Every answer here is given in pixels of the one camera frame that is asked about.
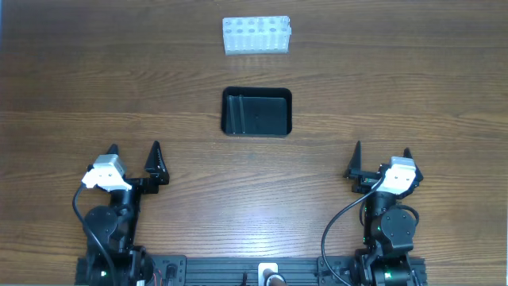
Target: wood grain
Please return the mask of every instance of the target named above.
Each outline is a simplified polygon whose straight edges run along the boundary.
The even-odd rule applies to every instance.
[[[505,285],[508,3],[500,0],[4,0],[0,283],[71,284],[85,236],[71,198],[115,142],[130,176],[153,140],[171,182],[137,243],[190,257],[317,257],[348,202],[357,140],[376,169],[411,147],[405,204],[431,285]],[[289,15],[287,55],[224,56],[221,19]],[[226,137],[227,86],[287,87],[293,132]],[[108,202],[88,191],[84,211]],[[361,245],[356,212],[330,254]]]

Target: wooden table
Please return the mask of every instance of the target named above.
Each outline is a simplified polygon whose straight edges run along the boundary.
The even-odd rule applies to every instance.
[[[425,180],[415,256],[430,284],[505,285],[508,2],[5,0],[0,51],[0,283],[71,284],[85,235],[71,199],[118,143],[144,175],[137,244],[189,257],[317,257],[359,196],[341,173],[411,147]],[[224,55],[223,17],[289,15],[287,55]],[[293,132],[226,137],[227,86],[287,87]],[[86,191],[82,212],[108,202]],[[330,255],[362,247],[357,212]]]

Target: wooden tabletop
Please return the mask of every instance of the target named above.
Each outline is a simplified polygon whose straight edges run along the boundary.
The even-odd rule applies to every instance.
[[[410,147],[425,176],[412,255],[431,285],[505,285],[508,2],[6,0],[0,49],[0,283],[72,284],[86,239],[71,208],[98,154],[171,182],[142,199],[139,245],[189,257],[318,257],[375,171]],[[221,19],[291,17],[286,55],[225,56]],[[286,138],[227,137],[227,86],[293,93]],[[85,213],[108,195],[86,191]],[[330,255],[363,247],[357,210]]]

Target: brown wooden surface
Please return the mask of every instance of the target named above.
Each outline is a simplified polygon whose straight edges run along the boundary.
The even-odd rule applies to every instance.
[[[73,283],[85,235],[71,199],[116,142],[142,175],[159,140],[171,182],[143,198],[137,243],[190,257],[317,257],[374,170],[409,146],[425,175],[413,255],[430,284],[506,282],[508,2],[4,0],[0,283]],[[287,55],[224,55],[221,19],[289,15]],[[221,91],[287,87],[285,139],[226,137]],[[80,207],[107,203],[86,191]],[[357,212],[329,254],[362,246]]]

